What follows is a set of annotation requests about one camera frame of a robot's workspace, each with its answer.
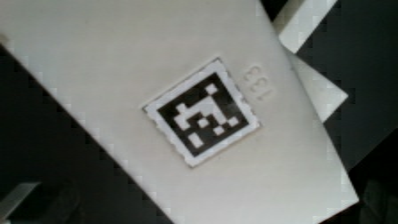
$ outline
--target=dark surface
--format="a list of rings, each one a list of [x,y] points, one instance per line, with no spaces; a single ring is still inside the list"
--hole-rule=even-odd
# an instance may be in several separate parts
[[[398,1],[346,0],[298,56],[349,94],[324,122],[349,170],[398,126]]]
[[[170,223],[3,49],[0,121],[0,192],[21,181],[67,178],[79,190],[85,223]]]
[[[262,2],[273,17],[284,1]],[[395,10],[394,0],[342,1],[298,52],[349,93],[342,109],[324,124],[347,168],[398,124]],[[0,192],[8,191],[19,181],[56,182],[69,178],[79,189],[86,223],[170,223],[3,50],[0,122]],[[355,175],[353,184],[360,186],[367,176]],[[355,223],[346,220],[355,220],[358,209],[360,206],[353,206],[333,223],[340,220]]]

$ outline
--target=white board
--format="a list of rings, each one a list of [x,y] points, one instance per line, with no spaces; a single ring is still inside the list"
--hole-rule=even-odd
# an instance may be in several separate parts
[[[253,0],[0,1],[5,47],[175,224],[317,223],[356,202],[255,8]],[[260,126],[191,168],[141,109],[214,59]]]

